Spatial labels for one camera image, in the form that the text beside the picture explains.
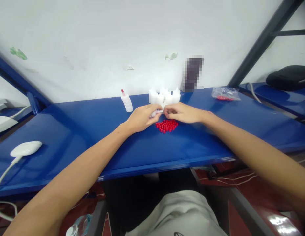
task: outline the forearm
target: forearm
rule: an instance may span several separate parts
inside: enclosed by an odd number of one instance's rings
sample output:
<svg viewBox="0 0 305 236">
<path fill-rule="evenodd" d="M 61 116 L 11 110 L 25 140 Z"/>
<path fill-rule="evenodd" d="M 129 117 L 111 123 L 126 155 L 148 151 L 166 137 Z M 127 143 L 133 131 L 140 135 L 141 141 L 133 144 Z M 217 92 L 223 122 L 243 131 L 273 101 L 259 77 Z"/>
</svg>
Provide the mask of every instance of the forearm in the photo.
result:
<svg viewBox="0 0 305 236">
<path fill-rule="evenodd" d="M 305 200 L 305 168 L 258 137 L 204 113 L 202 122 L 209 127 L 248 167 L 259 176 Z"/>
<path fill-rule="evenodd" d="M 35 235 L 33 231 L 36 224 L 41 225 L 36 233 L 50 231 L 90 189 L 112 156 L 131 134 L 122 124 L 77 157 L 24 207 L 5 235 L 14 232 L 14 226 L 18 227 L 18 232 L 29 232 L 28 229 L 31 229 L 28 235 Z"/>
</svg>

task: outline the red floor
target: red floor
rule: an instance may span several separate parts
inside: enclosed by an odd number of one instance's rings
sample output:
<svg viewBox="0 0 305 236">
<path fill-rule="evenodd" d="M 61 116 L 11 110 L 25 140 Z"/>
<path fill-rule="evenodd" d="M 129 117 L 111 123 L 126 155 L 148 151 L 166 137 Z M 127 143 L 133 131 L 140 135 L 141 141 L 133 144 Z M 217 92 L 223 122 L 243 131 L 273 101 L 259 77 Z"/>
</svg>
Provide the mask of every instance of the red floor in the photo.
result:
<svg viewBox="0 0 305 236">
<path fill-rule="evenodd" d="M 233 168 L 237 162 L 229 162 L 217 164 L 217 167 L 220 171 L 225 171 Z M 277 228 L 275 221 L 278 219 L 284 219 L 286 225 L 291 230 L 297 230 L 303 234 L 302 224 L 296 219 L 290 219 L 283 216 L 279 211 L 291 211 L 292 207 L 287 203 L 287 201 L 278 194 L 274 188 L 268 185 L 264 180 L 260 177 L 254 177 L 250 181 L 243 183 L 241 185 L 229 185 L 229 184 L 238 184 L 245 180 L 248 180 L 250 177 L 254 175 L 241 178 L 238 180 L 227 180 L 227 179 L 219 179 L 225 183 L 222 183 L 218 180 L 209 180 L 207 177 L 207 173 L 202 170 L 196 170 L 196 173 L 200 179 L 200 182 L 204 185 L 216 185 L 216 186 L 226 186 L 226 187 L 237 187 L 239 191 L 245 196 L 245 198 L 251 203 L 257 213 L 261 216 L 261 218 L 266 222 L 266 224 L 272 229 L 275 235 L 285 235 L 281 234 L 281 229 Z M 238 178 L 240 176 L 248 175 L 253 173 L 251 170 L 244 170 L 229 176 L 225 176 L 226 178 Z M 85 214 L 91 214 L 94 211 L 95 205 L 97 201 L 104 199 L 105 194 L 101 185 L 101 182 L 97 182 L 90 189 L 90 193 L 96 195 L 94 199 L 83 199 L 78 204 L 77 207 L 72 209 L 66 218 L 63 221 L 61 230 L 59 232 L 60 236 L 64 236 L 66 234 L 67 229 L 75 222 L 75 220 Z M 230 222 L 230 234 L 246 236 L 251 235 L 247 227 L 245 226 L 243 220 L 239 216 L 235 207 L 232 204 L 229 204 L 229 222 Z M 0 219 L 0 227 L 7 226 L 9 223 L 5 220 Z M 105 221 L 103 236 L 110 236 L 110 225 L 108 217 Z"/>
</svg>

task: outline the white computer mouse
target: white computer mouse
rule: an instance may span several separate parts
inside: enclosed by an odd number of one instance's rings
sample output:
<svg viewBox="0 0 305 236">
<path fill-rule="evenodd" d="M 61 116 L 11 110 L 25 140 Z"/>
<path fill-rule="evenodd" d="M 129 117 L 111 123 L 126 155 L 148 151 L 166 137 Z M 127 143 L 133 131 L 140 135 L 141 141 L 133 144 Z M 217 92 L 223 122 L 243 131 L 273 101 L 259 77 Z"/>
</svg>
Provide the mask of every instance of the white computer mouse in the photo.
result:
<svg viewBox="0 0 305 236">
<path fill-rule="evenodd" d="M 29 156 L 39 150 L 41 146 L 42 142 L 40 141 L 21 143 L 12 150 L 10 155 L 12 157 Z"/>
</svg>

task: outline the left hand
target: left hand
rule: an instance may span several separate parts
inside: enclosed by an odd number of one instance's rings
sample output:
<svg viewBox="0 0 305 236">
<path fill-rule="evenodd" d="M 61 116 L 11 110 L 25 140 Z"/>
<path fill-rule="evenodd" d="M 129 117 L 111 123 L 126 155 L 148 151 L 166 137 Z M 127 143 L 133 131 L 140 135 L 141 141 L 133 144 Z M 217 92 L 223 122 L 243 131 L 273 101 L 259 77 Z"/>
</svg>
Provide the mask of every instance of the left hand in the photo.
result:
<svg viewBox="0 0 305 236">
<path fill-rule="evenodd" d="M 131 133 L 137 133 L 145 130 L 148 126 L 156 123 L 161 116 L 161 113 L 156 114 L 155 117 L 150 118 L 151 114 L 155 110 L 162 110 L 162 106 L 159 104 L 149 104 L 142 107 L 137 107 L 133 113 L 130 115 L 124 125 Z"/>
</svg>

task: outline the white wall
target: white wall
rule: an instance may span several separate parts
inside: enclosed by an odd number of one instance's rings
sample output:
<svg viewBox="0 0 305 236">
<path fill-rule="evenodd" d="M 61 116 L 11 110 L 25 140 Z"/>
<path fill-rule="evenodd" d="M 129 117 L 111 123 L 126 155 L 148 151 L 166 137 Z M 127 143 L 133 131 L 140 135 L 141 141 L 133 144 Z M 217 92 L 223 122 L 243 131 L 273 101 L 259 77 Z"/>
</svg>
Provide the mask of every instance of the white wall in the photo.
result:
<svg viewBox="0 0 305 236">
<path fill-rule="evenodd" d="M 283 31 L 303 29 L 305 29 L 305 1 L 284 26 Z M 270 73 L 290 65 L 305 66 L 305 35 L 276 37 L 242 84 L 264 82 Z"/>
<path fill-rule="evenodd" d="M 7 107 L 30 105 L 28 98 L 0 76 L 0 98 L 7 100 Z"/>
<path fill-rule="evenodd" d="M 222 86 L 280 3 L 0 0 L 0 55 L 52 102 L 174 89 L 193 55 L 205 59 L 199 85 Z M 28 60 L 11 55 L 12 46 Z M 125 71 L 129 64 L 135 69 Z"/>
</svg>

